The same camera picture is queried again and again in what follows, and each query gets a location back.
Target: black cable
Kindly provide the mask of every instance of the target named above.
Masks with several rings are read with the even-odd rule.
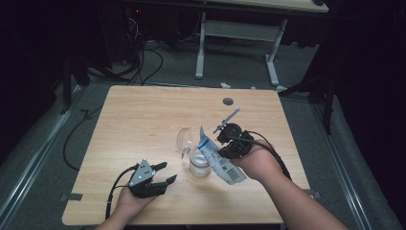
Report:
[[[138,67],[138,70],[137,70],[137,72],[131,77],[131,79],[128,81],[128,83],[127,83],[127,85],[130,85],[131,84],[131,82],[132,82],[132,84],[134,84],[136,81],[137,81],[137,79],[138,79],[138,77],[137,76],[139,76],[140,77],[140,82],[142,82],[143,81],[143,78],[141,77],[141,69],[143,68],[143,66],[144,66],[144,59],[145,59],[145,55],[144,55],[144,48],[145,48],[145,43],[143,44],[143,46],[142,46],[142,48],[141,48],[141,64],[140,64],[140,66]]]
[[[149,50],[149,51],[152,52],[152,53],[154,53],[154,54],[156,54],[156,55],[161,59],[161,63],[159,64],[159,67],[158,67],[154,72],[152,72],[152,74],[148,75],[144,80],[141,81],[141,86],[144,86],[144,84],[146,83],[146,81],[147,81],[150,77],[152,77],[152,75],[154,75],[156,72],[158,72],[158,71],[161,69],[162,65],[164,64],[164,58],[163,58],[158,52],[153,51],[153,50]]]
[[[118,189],[118,188],[129,188],[128,185],[119,185],[116,186],[114,189]]]
[[[249,132],[249,133],[257,134],[257,135],[260,136],[270,147],[272,147],[271,143],[270,143],[268,140],[266,140],[266,138],[265,138],[264,136],[262,136],[261,134],[255,132],[255,131],[248,131],[248,132]]]
[[[178,41],[177,44],[186,48],[193,48],[198,46],[199,40],[197,40],[199,37],[195,37],[193,39],[189,39],[189,40],[182,40],[182,41]]]
[[[236,45],[239,45],[239,46],[255,46],[255,45],[259,45],[259,44],[262,44],[262,43],[264,43],[264,41],[262,41],[262,40],[255,40],[255,41],[252,41],[251,43],[249,43],[249,44],[244,44],[243,42],[238,42],[238,41],[236,41],[235,39],[230,39],[230,41],[229,41],[230,43],[232,43],[232,44],[236,44]]]
[[[289,178],[290,180],[292,180],[292,177],[290,177],[290,173],[287,170],[287,167],[284,165],[281,157],[278,155],[278,153],[275,151],[275,149],[272,146],[266,146],[261,142],[258,141],[253,141],[253,140],[249,140],[249,139],[242,139],[242,138],[235,138],[235,137],[227,137],[230,140],[234,140],[234,141],[240,141],[240,142],[249,142],[258,146],[263,147],[264,149],[268,150],[277,160],[277,162],[280,164],[281,168],[282,168],[282,173]]]
[[[229,39],[227,38],[227,37],[221,37],[221,38],[218,38],[217,40],[224,40],[224,45],[223,45],[223,47],[221,47],[221,48],[219,48],[219,49],[212,49],[212,48],[209,48],[207,45],[207,43],[205,44],[205,48],[206,49],[208,49],[208,50],[210,50],[210,51],[222,51],[222,50],[224,50],[225,48],[227,48],[228,47],[228,45],[229,45]]]
[[[105,219],[108,219],[110,217],[110,210],[111,210],[111,202],[113,200],[113,193],[114,190],[116,190],[117,188],[120,187],[125,187],[125,186],[117,186],[117,183],[119,183],[120,179],[123,177],[123,175],[125,175],[126,173],[130,172],[130,171],[136,171],[138,169],[139,164],[132,166],[126,170],[124,170],[122,173],[120,173],[119,177],[117,177],[116,181],[113,184],[113,187],[111,188],[110,194],[108,195],[108,199],[107,199],[107,205],[105,207]]]
[[[65,140],[65,144],[63,145],[63,150],[62,150],[62,155],[63,155],[63,160],[65,161],[66,165],[69,166],[69,168],[71,168],[72,170],[78,171],[79,168],[73,166],[71,163],[69,163],[67,157],[66,157],[66,147],[68,146],[68,142],[71,139],[72,135],[74,134],[74,132],[78,129],[78,127],[80,127],[81,124],[83,124],[83,122],[85,122],[86,120],[88,120],[89,118],[91,118],[91,116],[93,114],[95,114],[97,111],[99,111],[102,108],[102,105],[99,106],[98,108],[96,108],[95,110],[93,110],[90,114],[85,114],[83,119],[77,123],[75,125],[75,127],[71,130],[71,132],[69,133],[68,137]]]

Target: gray carpet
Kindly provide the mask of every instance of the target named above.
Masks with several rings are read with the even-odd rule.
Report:
[[[148,48],[157,47],[158,43],[150,43]],[[205,72],[203,80],[194,78],[196,47],[177,46],[177,48],[161,45],[156,52],[162,55],[162,68],[153,75],[147,84],[153,82],[184,84],[203,87],[220,87],[226,82],[233,88],[249,88],[249,81],[259,89],[275,89],[270,84],[263,55],[270,47],[269,43],[254,46],[229,44],[225,49],[221,45],[211,45],[206,52]],[[295,44],[281,46],[275,66],[283,86],[292,86],[302,80],[305,70],[317,48],[300,49]],[[145,78],[159,65],[160,58],[145,51],[145,66],[141,75]],[[112,80],[92,78],[91,84],[84,90],[82,97],[71,109],[71,115],[56,138],[51,153],[40,174],[27,193],[24,201],[16,212],[10,229],[80,229],[81,226],[65,226],[61,217],[66,203],[60,197],[69,194],[74,185],[77,172],[67,167],[63,161],[62,150],[70,131],[84,116],[82,109],[93,111],[103,104],[108,88],[118,84]],[[4,203],[9,196],[15,181],[25,170],[35,151],[41,146],[45,136],[52,129],[55,120],[60,116],[62,108],[60,89],[56,92],[58,101],[21,140],[9,159],[0,169],[2,185],[0,201]],[[315,118],[311,105],[300,97],[282,98],[289,126],[292,131],[310,187],[320,193],[318,199],[349,229],[358,229],[346,196],[337,178],[329,148]],[[332,138],[342,156],[343,162],[354,182],[369,221],[373,229],[401,229],[392,210],[388,207],[385,197],[381,194],[368,166],[365,164],[358,147],[352,139],[340,106],[335,101],[335,112],[332,116]],[[79,167],[86,152],[93,129],[98,120],[99,112],[86,120],[71,136],[67,145],[67,158],[72,165]]]

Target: wire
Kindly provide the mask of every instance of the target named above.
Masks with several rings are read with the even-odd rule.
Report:
[[[130,17],[128,17],[127,19],[130,20],[132,23],[134,23],[134,24],[132,24],[132,27],[129,30],[132,32],[132,29],[134,29],[135,25],[137,25],[137,33],[138,33],[138,24],[137,24],[137,22],[135,22],[135,20],[130,18]]]
[[[116,186],[114,189],[118,189],[118,188],[129,188],[129,186],[128,185],[119,185],[119,186]]]
[[[283,174],[284,174],[287,178],[289,178],[290,180],[292,180],[292,177],[290,177],[290,173],[289,173],[289,171],[287,170],[287,167],[284,165],[284,163],[283,163],[281,157],[278,155],[278,153],[275,151],[275,149],[272,147],[272,145],[267,146],[267,145],[264,145],[264,144],[261,143],[261,142],[253,141],[253,140],[249,140],[249,139],[243,139],[243,138],[235,138],[235,137],[229,137],[229,136],[228,136],[227,138],[229,138],[230,140],[234,140],[234,141],[252,143],[252,144],[261,146],[261,147],[263,147],[264,149],[268,150],[268,151],[275,157],[275,159],[277,160],[277,162],[280,164],[280,166],[281,166],[281,168],[282,168]]]
[[[199,41],[196,40],[197,38],[199,38],[199,36],[191,38],[189,40],[178,42],[177,44],[180,45],[180,46],[183,46],[183,47],[193,48],[193,47],[196,47],[196,46],[198,46],[200,44]]]
[[[249,44],[245,44],[242,41],[243,40],[241,40],[241,39],[230,39],[230,43],[236,44],[236,45],[239,45],[239,46],[255,46],[255,45],[260,45],[260,44],[264,43],[263,40],[254,40]]]
[[[194,36],[194,34],[196,34],[197,28],[199,28],[199,22],[200,22],[201,16],[202,16],[202,13],[199,14],[199,17],[197,18],[196,26],[194,27],[194,30],[191,33],[191,35],[187,36],[185,39],[179,40],[179,42],[193,40],[193,39],[196,39],[199,37],[199,35],[197,35],[195,37],[193,37],[193,36]]]
[[[270,143],[268,140],[266,140],[266,138],[265,138],[264,136],[262,136],[261,134],[255,132],[255,131],[248,131],[248,132],[249,132],[249,133],[254,133],[254,134],[260,136],[269,146],[272,147],[271,143]]]
[[[125,187],[125,186],[117,186],[117,184],[119,183],[120,179],[123,177],[123,175],[125,175],[126,173],[130,172],[130,171],[136,171],[138,169],[139,164],[132,166],[126,170],[124,170],[122,173],[120,173],[119,177],[117,177],[116,181],[113,184],[113,187],[111,188],[110,194],[108,195],[108,199],[107,199],[107,205],[105,207],[105,219],[108,219],[110,217],[110,210],[111,210],[111,202],[113,200],[113,193],[114,190],[116,190],[117,188],[120,187]]]
[[[163,58],[158,52],[153,51],[153,50],[149,50],[149,51],[152,52],[152,53],[154,53],[154,54],[156,54],[156,55],[161,59],[161,63],[159,64],[159,67],[158,67],[154,72],[152,72],[152,74],[148,75],[144,80],[141,81],[141,86],[144,86],[144,84],[146,83],[146,81],[147,81],[150,77],[152,77],[152,75],[154,75],[156,72],[158,72],[158,71],[161,69],[162,65],[164,64],[164,58]]]
[[[140,77],[140,82],[141,81],[143,81],[143,78],[141,77],[141,69],[143,68],[143,66],[144,66],[144,59],[145,59],[145,56],[144,56],[144,47],[145,47],[145,43],[143,44],[143,47],[141,48],[141,56],[142,56],[142,58],[141,58],[141,60],[139,60],[139,61],[141,61],[141,64],[140,64],[140,66],[138,67],[138,70],[137,70],[137,72],[131,77],[131,79],[128,81],[128,83],[127,83],[127,85],[130,85],[131,84],[131,82],[132,82],[132,84],[134,84],[136,81],[137,81],[137,79],[138,79],[138,77]]]
[[[137,37],[138,37],[138,24],[135,23],[135,25],[137,25],[137,31],[135,32],[135,37],[134,37],[134,40],[136,41],[136,40],[137,40]]]
[[[65,161],[66,165],[71,168],[72,170],[78,171],[79,168],[73,166],[71,163],[69,163],[67,157],[66,157],[66,147],[68,146],[68,142],[71,139],[72,135],[74,134],[74,132],[78,129],[78,127],[80,127],[81,124],[83,124],[83,122],[85,122],[86,120],[90,119],[91,116],[93,114],[95,114],[97,111],[99,111],[102,108],[102,105],[99,106],[98,108],[96,108],[95,110],[93,110],[90,114],[88,114],[86,112],[86,114],[84,115],[83,119],[77,123],[75,125],[75,127],[71,130],[71,132],[68,134],[68,137],[65,140],[65,144],[63,145],[63,150],[62,150],[62,155],[63,155],[63,160]]]
[[[212,49],[212,48],[209,48],[209,47],[207,46],[207,44],[205,44],[205,48],[208,49],[208,50],[210,50],[210,51],[222,51],[222,50],[224,50],[225,48],[227,48],[228,45],[229,45],[229,39],[228,39],[227,37],[211,37],[211,39],[212,39],[212,42],[214,43],[213,45],[220,44],[221,42],[224,42],[224,45],[223,45],[223,47],[221,47],[221,48]]]

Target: hand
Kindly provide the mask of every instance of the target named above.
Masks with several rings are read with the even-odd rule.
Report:
[[[257,141],[269,146],[264,140]],[[247,155],[230,161],[242,168],[250,178],[259,182],[263,181],[263,178],[268,175],[282,173],[281,166],[272,153],[258,145],[253,145]]]
[[[130,221],[139,215],[156,197],[158,196],[138,198],[134,196],[127,187],[123,187],[112,216],[120,215],[122,218],[126,218]]]
[[[145,207],[148,206],[156,197],[138,198],[135,197],[127,187],[123,187],[120,192],[119,200],[117,201],[116,209],[105,222],[99,225],[96,229],[124,229],[125,226],[137,215],[139,215]]]

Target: desk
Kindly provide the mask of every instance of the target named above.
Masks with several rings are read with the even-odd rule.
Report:
[[[224,98],[234,100],[225,105]],[[183,127],[199,129],[214,140],[213,130],[239,106],[231,122],[264,135],[275,147],[293,181],[309,189],[278,94],[271,90],[113,86],[95,127],[73,194],[63,214],[67,225],[99,224],[117,176],[145,158],[149,164],[168,162],[155,182],[177,174],[167,192],[146,207],[132,224],[281,223],[282,219],[263,187],[250,178],[228,185],[211,172],[194,177],[189,159],[181,159],[176,137]],[[120,184],[128,182],[130,173]],[[114,194],[112,210],[117,201]]]
[[[244,5],[264,8],[276,8],[286,11],[304,12],[328,12],[326,5],[317,6],[311,0],[206,0],[213,3],[226,3],[232,5]],[[265,55],[266,66],[268,68],[271,83],[279,85],[278,76],[274,66],[274,58],[281,43],[287,19],[284,18],[278,26],[253,25],[246,23],[226,22],[217,20],[206,20],[206,13],[202,13],[200,26],[200,46],[197,54],[196,73],[197,79],[203,78],[204,69],[204,47],[205,36],[225,36],[242,39],[254,39],[262,41],[272,41],[272,47],[268,55]]]

